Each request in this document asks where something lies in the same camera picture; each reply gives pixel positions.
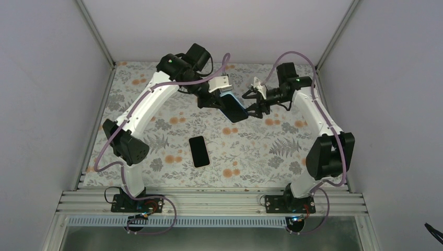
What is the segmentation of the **light blue cased phone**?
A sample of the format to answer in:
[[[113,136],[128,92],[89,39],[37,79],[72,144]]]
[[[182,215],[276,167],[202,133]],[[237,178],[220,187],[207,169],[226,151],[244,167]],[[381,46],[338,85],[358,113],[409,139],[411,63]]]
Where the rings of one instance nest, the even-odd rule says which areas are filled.
[[[232,123],[248,119],[249,115],[243,104],[232,93],[224,94],[220,99],[223,103],[221,112]]]

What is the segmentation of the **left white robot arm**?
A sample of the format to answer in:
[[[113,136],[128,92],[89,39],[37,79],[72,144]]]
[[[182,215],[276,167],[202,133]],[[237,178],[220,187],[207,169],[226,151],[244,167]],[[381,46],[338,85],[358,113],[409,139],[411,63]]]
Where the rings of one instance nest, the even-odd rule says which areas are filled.
[[[183,87],[197,97],[199,108],[225,108],[221,92],[231,86],[225,72],[230,54],[224,55],[217,71],[202,74],[211,59],[211,54],[196,43],[187,53],[163,56],[145,89],[127,110],[114,121],[107,119],[103,123],[105,146],[111,146],[114,155],[121,158],[116,162],[121,168],[120,197],[131,211],[145,206],[146,190],[139,164],[149,153],[149,146],[143,141],[143,133],[162,105]]]

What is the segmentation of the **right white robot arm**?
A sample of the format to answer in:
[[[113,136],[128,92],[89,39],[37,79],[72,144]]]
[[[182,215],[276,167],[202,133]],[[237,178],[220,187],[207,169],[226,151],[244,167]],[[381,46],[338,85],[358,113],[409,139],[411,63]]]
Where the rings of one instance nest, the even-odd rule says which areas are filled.
[[[355,138],[352,133],[345,133],[325,110],[311,77],[299,76],[293,63],[283,63],[273,70],[277,72],[277,88],[268,89],[255,77],[242,95],[255,100],[246,109],[248,115],[262,118],[270,113],[271,106],[288,102],[302,113],[315,141],[306,157],[307,170],[289,183],[281,196],[265,196],[266,211],[315,212],[313,196],[323,184],[340,187],[346,182]]]

